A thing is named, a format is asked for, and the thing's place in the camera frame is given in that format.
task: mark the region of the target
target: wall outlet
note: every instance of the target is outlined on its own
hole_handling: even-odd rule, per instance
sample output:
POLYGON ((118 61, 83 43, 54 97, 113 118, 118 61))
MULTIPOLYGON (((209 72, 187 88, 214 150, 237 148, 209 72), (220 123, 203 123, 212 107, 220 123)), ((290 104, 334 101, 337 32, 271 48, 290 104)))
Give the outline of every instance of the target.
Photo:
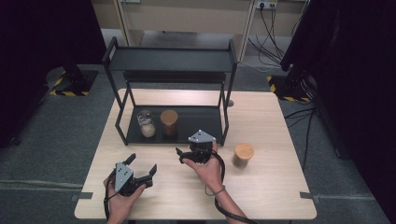
POLYGON ((260 9, 276 9, 277 0, 258 0, 256 4, 256 8, 260 9))

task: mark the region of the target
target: jar lid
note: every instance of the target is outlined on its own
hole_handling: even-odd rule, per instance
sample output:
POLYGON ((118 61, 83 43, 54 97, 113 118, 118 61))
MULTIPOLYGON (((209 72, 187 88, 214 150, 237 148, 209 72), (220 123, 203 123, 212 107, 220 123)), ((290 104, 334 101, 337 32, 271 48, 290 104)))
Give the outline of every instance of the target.
POLYGON ((165 125, 175 124, 177 121, 178 115, 175 110, 165 110, 161 113, 161 121, 165 125))
POLYGON ((137 121, 140 125, 149 124, 152 122, 151 112, 148 110, 142 110, 137 114, 137 121))
POLYGON ((239 143, 235 147, 235 154, 239 159, 250 160, 254 154, 253 146, 249 143, 239 143))

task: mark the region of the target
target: wooden cup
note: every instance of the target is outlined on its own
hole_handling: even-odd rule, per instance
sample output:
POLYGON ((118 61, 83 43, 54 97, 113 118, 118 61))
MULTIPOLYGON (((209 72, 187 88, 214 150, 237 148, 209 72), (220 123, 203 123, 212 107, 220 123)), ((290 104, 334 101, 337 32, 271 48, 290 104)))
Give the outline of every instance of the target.
POLYGON ((177 134, 177 119, 178 115, 175 110, 165 110, 161 113, 163 134, 168 136, 177 134))
POLYGON ((248 165, 248 161, 253 157, 254 149, 249 143, 239 143, 235 147, 233 154, 233 166, 242 169, 248 165))

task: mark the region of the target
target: black metal shelf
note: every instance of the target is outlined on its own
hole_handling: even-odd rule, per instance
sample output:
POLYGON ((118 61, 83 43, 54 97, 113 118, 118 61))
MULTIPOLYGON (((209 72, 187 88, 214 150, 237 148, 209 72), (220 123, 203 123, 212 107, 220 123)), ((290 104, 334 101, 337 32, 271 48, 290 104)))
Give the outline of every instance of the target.
POLYGON ((102 62, 120 106, 116 128, 125 145, 188 143, 188 138, 198 130, 210 133, 224 145, 229 128, 227 107, 237 66, 232 40, 227 49, 151 49, 120 47, 117 38, 113 37, 102 62), (111 71, 123 73, 127 91, 122 100, 111 71), (230 75, 230 82, 225 95, 224 84, 227 75, 230 75), (139 105, 132 93, 130 83, 133 82, 219 84, 219 103, 217 105, 139 105), (128 133, 124 134, 120 128, 120 119, 129 97, 132 99, 134 110, 128 133), (220 115, 221 106, 224 127, 220 115), (142 136, 137 123, 136 114, 143 109, 149 110, 154 117, 156 134, 151 138, 142 136), (173 137, 163 135, 160 115, 166 109, 173 109, 178 113, 178 132, 173 137))

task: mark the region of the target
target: human arm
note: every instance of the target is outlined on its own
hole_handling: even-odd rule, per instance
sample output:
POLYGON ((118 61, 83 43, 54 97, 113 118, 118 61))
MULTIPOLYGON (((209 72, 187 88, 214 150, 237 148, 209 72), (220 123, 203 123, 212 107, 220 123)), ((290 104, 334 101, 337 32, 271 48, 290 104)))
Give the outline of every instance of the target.
MULTIPOLYGON (((218 151, 218 145, 216 142, 212 143, 212 149, 216 152, 218 151)), ((227 192, 227 189, 223 189, 224 187, 221 181, 221 169, 218 159, 212 156, 206 164, 196 164, 194 161, 188 159, 183 159, 183 162, 195 171, 201 182, 203 182, 213 194, 216 194, 215 197, 221 208, 240 217, 247 217, 227 192)), ((229 224, 245 223, 227 216, 226 219, 229 224)))
MULTIPOLYGON (((105 179, 103 183, 106 187, 107 179, 105 179)), ((114 190, 114 182, 110 180, 107 197, 111 197, 113 195, 114 197, 111 197, 108 201, 110 215, 107 224, 121 224, 131 214, 134 202, 143 193, 145 188, 146 185, 142 185, 131 196, 124 197, 120 194, 116 194, 116 191, 114 190)))

